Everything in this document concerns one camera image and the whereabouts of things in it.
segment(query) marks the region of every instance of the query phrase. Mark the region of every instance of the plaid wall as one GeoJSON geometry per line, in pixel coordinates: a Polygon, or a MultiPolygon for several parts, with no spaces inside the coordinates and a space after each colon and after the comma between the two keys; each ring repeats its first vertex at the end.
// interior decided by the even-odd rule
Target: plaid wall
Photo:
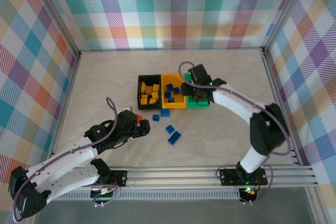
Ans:
{"type": "Polygon", "coordinates": [[[75,58],[41,0],[0,0],[0,223],[12,169],[46,159],[75,58]]]}
{"type": "Polygon", "coordinates": [[[299,0],[270,60],[295,141],[336,223],[336,0],[299,0]]]}
{"type": "Polygon", "coordinates": [[[79,48],[108,50],[260,47],[286,1],[55,0],[55,4],[79,48]]]}

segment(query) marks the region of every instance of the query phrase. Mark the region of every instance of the white floor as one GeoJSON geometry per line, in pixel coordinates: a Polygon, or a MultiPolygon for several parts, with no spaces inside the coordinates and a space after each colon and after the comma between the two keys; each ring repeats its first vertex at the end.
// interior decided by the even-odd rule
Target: white floor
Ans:
{"type": "MultiPolygon", "coordinates": [[[[230,110],[211,104],[204,109],[171,110],[169,118],[152,121],[160,111],[138,111],[138,75],[177,73],[182,61],[202,63],[213,79],[221,78],[257,101],[274,101],[259,51],[159,50],[85,52],[60,135],[57,152],[70,146],[91,126],[113,119],[105,98],[118,108],[125,105],[148,119],[148,136],[129,140],[100,155],[110,166],[235,165],[250,147],[249,125],[230,110]],[[171,146],[165,130],[171,124],[182,136],[171,146]]],[[[283,145],[279,151],[285,151],[283,145]]],[[[271,164],[291,164],[290,156],[274,157],[271,164]]]]}

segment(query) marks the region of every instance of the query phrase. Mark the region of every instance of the blue block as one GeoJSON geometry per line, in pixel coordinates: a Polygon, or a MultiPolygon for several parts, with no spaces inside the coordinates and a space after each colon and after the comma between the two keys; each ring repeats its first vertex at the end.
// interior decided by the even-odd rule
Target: blue block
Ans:
{"type": "Polygon", "coordinates": [[[159,115],[153,115],[153,121],[159,121],[160,116],[159,115]]]}
{"type": "Polygon", "coordinates": [[[166,118],[169,117],[169,109],[162,109],[161,116],[166,118]]]}
{"type": "Polygon", "coordinates": [[[168,125],[168,126],[166,127],[166,131],[168,132],[168,134],[171,134],[171,133],[173,133],[173,132],[175,131],[175,129],[174,129],[173,126],[168,125]]]}
{"type": "Polygon", "coordinates": [[[174,94],[179,94],[180,93],[180,89],[179,88],[174,88],[174,94]]]}
{"type": "Polygon", "coordinates": [[[166,87],[167,87],[167,90],[169,90],[169,91],[173,91],[173,89],[174,89],[174,86],[171,83],[166,85],[166,87]]]}
{"type": "Polygon", "coordinates": [[[178,131],[175,131],[174,134],[168,139],[168,143],[174,145],[177,140],[181,137],[181,134],[178,131]]]}
{"type": "Polygon", "coordinates": [[[172,96],[172,92],[171,91],[164,92],[164,97],[171,97],[171,96],[172,96]]]}

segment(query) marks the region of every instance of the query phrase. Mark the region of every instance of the lego brick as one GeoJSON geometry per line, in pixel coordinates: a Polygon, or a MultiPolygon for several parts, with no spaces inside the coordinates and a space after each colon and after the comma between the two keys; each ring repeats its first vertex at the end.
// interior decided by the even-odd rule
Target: lego brick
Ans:
{"type": "Polygon", "coordinates": [[[179,88],[174,88],[174,94],[179,94],[180,93],[180,89],[179,88]]]}
{"type": "Polygon", "coordinates": [[[152,86],[146,86],[145,88],[146,95],[152,95],[152,90],[153,90],[152,86]]]}
{"type": "Polygon", "coordinates": [[[141,94],[145,94],[146,84],[141,82],[141,94]]]}
{"type": "Polygon", "coordinates": [[[152,92],[152,97],[154,99],[158,99],[159,98],[159,93],[157,91],[152,92]]]}
{"type": "Polygon", "coordinates": [[[137,117],[136,117],[136,120],[138,121],[138,122],[140,122],[141,120],[142,120],[142,116],[140,116],[140,115],[137,115],[137,114],[135,114],[137,117]]]}
{"type": "Polygon", "coordinates": [[[159,84],[154,84],[153,85],[153,91],[159,91],[160,85],[159,84]]]}
{"type": "Polygon", "coordinates": [[[164,97],[171,97],[172,96],[172,92],[171,91],[166,91],[164,92],[164,97]]]}
{"type": "Polygon", "coordinates": [[[174,134],[168,139],[168,143],[174,145],[177,140],[181,137],[181,134],[178,131],[175,131],[174,134]]]}
{"type": "Polygon", "coordinates": [[[141,105],[147,105],[147,97],[141,97],[141,105]]]}
{"type": "Polygon", "coordinates": [[[160,116],[159,115],[153,115],[153,121],[159,121],[160,116]]]}
{"type": "Polygon", "coordinates": [[[173,91],[174,86],[170,83],[166,85],[168,91],[173,91]]]}
{"type": "Polygon", "coordinates": [[[154,98],[151,98],[151,99],[149,100],[149,104],[154,104],[154,103],[156,103],[156,102],[157,102],[157,100],[154,99],[154,98]]]}
{"type": "Polygon", "coordinates": [[[162,117],[169,117],[170,116],[170,112],[169,112],[169,109],[162,109],[161,110],[161,116],[162,117]]]}
{"type": "Polygon", "coordinates": [[[173,133],[173,132],[175,131],[175,129],[174,129],[173,126],[168,125],[168,126],[166,127],[166,131],[168,132],[168,134],[171,134],[171,133],[173,133]]]}

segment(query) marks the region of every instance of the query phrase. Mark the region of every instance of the metal frame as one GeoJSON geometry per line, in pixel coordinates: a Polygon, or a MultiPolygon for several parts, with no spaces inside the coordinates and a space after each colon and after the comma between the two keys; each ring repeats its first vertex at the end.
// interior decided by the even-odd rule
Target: metal frame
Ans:
{"type": "Polygon", "coordinates": [[[69,32],[67,26],[65,25],[62,17],[60,16],[53,0],[42,0],[43,5],[45,6],[46,10],[51,16],[51,19],[55,22],[56,26],[60,30],[64,40],[67,42],[68,46],[70,47],[72,53],[76,55],[77,58],[80,56],[80,51],[76,46],[76,43],[69,32]]]}
{"type": "Polygon", "coordinates": [[[295,8],[298,0],[288,0],[285,7],[283,8],[281,15],[275,24],[269,38],[265,44],[265,51],[268,51],[273,46],[274,42],[280,35],[282,28],[284,27],[286,21],[288,20],[289,16],[291,15],[293,9],[295,8]]]}
{"type": "MultiPolygon", "coordinates": [[[[282,114],[284,115],[285,121],[288,125],[287,114],[284,108],[284,104],[281,100],[280,91],[276,85],[275,75],[272,71],[272,67],[268,60],[268,55],[270,55],[269,51],[265,51],[265,49],[260,49],[260,55],[264,63],[264,67],[266,70],[266,74],[269,80],[269,84],[271,86],[271,90],[275,99],[275,102],[280,106],[282,114]]],[[[293,140],[293,132],[290,127],[288,127],[290,138],[293,140]]],[[[300,152],[295,141],[291,141],[293,145],[293,150],[296,154],[296,158],[298,160],[298,164],[303,165],[302,157],[300,156],[300,152]]],[[[322,195],[320,189],[316,187],[306,187],[306,194],[309,201],[310,208],[312,210],[314,219],[317,223],[325,224],[325,223],[332,223],[329,214],[327,213],[327,208],[322,200],[322,195]]]]}

